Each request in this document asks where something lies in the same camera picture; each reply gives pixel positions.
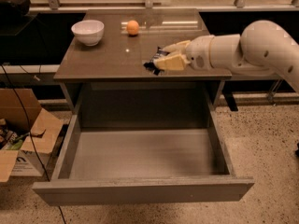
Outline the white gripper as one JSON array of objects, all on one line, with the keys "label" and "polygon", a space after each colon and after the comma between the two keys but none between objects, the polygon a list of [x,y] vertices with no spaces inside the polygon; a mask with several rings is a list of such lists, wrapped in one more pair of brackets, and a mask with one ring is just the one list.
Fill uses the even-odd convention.
[{"label": "white gripper", "polygon": [[180,41],[163,48],[166,52],[184,52],[183,54],[167,55],[153,61],[154,65],[161,70],[181,71],[188,64],[195,70],[209,70],[212,68],[209,59],[210,45],[213,35],[202,35],[190,40]]}]

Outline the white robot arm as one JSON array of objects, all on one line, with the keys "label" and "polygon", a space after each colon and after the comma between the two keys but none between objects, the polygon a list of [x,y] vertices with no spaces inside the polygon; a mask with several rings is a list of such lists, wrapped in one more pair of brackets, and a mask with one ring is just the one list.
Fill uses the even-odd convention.
[{"label": "white robot arm", "polygon": [[299,91],[299,44],[278,24],[254,21],[239,35],[202,35],[157,51],[160,70],[227,69],[249,75],[273,72]]}]

